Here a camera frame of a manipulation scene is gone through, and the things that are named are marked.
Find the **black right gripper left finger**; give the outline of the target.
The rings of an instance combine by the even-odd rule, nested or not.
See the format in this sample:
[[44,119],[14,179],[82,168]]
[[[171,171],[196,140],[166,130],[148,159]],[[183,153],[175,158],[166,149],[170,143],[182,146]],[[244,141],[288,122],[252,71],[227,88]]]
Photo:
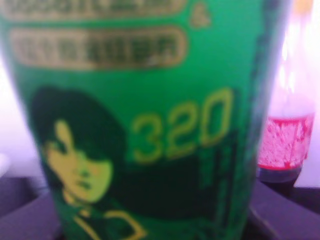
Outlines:
[[26,177],[2,177],[0,238],[61,240],[63,230],[51,194],[46,192],[37,196]]

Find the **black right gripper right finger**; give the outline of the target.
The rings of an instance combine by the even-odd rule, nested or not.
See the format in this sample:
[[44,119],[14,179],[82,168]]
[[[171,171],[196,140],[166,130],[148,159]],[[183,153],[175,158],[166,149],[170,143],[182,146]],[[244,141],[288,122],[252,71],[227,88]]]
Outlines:
[[247,240],[318,240],[320,215],[257,181],[246,231]]

